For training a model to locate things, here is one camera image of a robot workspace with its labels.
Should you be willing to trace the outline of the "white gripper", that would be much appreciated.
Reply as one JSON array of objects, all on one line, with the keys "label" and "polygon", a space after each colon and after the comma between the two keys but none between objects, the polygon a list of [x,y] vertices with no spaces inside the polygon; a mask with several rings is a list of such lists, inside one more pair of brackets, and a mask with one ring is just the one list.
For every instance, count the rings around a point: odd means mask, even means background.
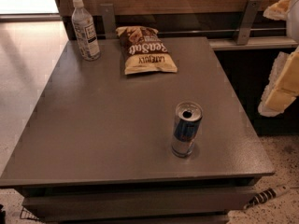
[{"label": "white gripper", "polygon": [[[286,21],[287,36],[299,43],[299,0],[279,0],[263,16]],[[280,52],[274,60],[269,83],[265,86],[258,112],[264,117],[282,114],[299,96],[299,51]]]}]

